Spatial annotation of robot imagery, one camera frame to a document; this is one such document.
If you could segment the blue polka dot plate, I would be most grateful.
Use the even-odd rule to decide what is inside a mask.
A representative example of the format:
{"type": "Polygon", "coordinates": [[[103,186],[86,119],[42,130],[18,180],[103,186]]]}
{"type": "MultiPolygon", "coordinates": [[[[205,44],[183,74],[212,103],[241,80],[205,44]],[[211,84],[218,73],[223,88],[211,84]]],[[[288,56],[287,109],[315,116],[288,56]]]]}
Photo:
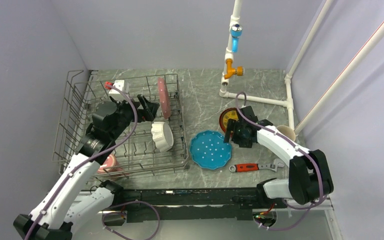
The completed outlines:
{"type": "Polygon", "coordinates": [[[232,157],[232,146],[224,142],[224,137],[218,131],[199,132],[190,141],[189,152],[192,161],[208,170],[224,167],[232,157]]]}

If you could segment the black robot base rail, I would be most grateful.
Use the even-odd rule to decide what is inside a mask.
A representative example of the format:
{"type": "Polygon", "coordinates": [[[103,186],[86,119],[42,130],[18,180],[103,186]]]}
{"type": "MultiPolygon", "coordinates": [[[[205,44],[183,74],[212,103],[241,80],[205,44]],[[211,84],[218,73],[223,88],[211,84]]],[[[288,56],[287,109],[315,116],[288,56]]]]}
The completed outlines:
{"type": "Polygon", "coordinates": [[[161,220],[236,219],[249,221],[259,211],[287,209],[257,187],[123,189],[106,211],[125,212],[128,223],[161,220]]]}

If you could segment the white scalloped bowl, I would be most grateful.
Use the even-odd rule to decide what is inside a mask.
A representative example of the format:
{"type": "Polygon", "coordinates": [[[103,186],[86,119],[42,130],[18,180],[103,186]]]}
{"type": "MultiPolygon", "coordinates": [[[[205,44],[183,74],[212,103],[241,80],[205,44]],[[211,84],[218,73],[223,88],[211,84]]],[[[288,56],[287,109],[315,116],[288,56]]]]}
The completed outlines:
{"type": "Polygon", "coordinates": [[[168,123],[155,121],[151,124],[152,140],[161,152],[169,151],[174,145],[174,136],[168,123]]]}

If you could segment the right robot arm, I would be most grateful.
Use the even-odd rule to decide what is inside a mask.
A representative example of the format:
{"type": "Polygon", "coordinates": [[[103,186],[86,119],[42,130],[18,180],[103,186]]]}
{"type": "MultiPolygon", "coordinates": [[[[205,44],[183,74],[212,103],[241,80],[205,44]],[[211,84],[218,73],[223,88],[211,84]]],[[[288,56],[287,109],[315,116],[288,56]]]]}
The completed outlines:
{"type": "Polygon", "coordinates": [[[292,199],[300,205],[314,203],[334,191],[326,155],[323,151],[303,147],[286,133],[281,126],[274,126],[267,119],[259,120],[251,106],[230,108],[234,115],[219,118],[224,131],[224,142],[232,141],[240,148],[259,144],[274,153],[288,168],[288,177],[272,178],[256,186],[255,200],[262,207],[281,200],[292,199]]]}

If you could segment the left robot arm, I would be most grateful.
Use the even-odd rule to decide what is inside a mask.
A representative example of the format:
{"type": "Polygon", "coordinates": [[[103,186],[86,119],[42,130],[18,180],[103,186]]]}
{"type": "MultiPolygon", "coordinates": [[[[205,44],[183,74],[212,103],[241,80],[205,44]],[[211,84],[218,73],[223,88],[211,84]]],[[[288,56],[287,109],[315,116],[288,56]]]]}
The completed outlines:
{"type": "Polygon", "coordinates": [[[118,147],[116,140],[138,123],[152,122],[160,107],[137,95],[137,101],[113,97],[101,102],[74,155],[46,197],[29,214],[19,214],[13,226],[24,240],[70,240],[91,217],[104,209],[117,210],[126,204],[124,189],[106,180],[85,200],[73,204],[86,182],[118,147]]]}

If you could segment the yellow and red plate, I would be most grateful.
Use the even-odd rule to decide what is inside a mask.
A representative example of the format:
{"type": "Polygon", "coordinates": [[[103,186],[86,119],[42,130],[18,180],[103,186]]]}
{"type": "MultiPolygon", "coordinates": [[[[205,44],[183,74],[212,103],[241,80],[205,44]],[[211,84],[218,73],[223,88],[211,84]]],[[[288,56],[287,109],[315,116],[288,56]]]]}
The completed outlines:
{"type": "Polygon", "coordinates": [[[234,107],[231,107],[231,108],[227,108],[225,109],[219,116],[219,126],[221,128],[221,130],[225,133],[226,130],[227,130],[227,126],[228,126],[228,121],[230,119],[233,119],[235,121],[238,121],[239,118],[238,118],[238,114],[237,114],[237,110],[236,108],[234,107]]]}

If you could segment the pink ghost pattern mug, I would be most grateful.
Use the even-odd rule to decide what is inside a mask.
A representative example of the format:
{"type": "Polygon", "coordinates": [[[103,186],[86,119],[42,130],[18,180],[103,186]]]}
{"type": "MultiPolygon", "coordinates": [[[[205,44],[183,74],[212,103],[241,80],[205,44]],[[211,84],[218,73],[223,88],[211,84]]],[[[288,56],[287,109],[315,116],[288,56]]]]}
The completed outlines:
{"type": "Polygon", "coordinates": [[[114,173],[114,172],[120,172],[123,171],[123,169],[120,167],[117,158],[114,154],[110,154],[105,162],[99,167],[97,170],[97,174],[107,174],[107,173],[114,173]]]}

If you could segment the pink polka dot plate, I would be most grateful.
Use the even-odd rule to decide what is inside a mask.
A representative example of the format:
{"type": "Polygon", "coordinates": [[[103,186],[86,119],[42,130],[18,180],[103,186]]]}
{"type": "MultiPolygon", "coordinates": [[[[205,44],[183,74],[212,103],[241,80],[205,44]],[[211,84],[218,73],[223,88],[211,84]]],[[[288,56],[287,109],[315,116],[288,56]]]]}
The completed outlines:
{"type": "Polygon", "coordinates": [[[161,112],[164,119],[168,119],[171,116],[171,104],[167,84],[163,77],[157,79],[157,86],[161,112]]]}

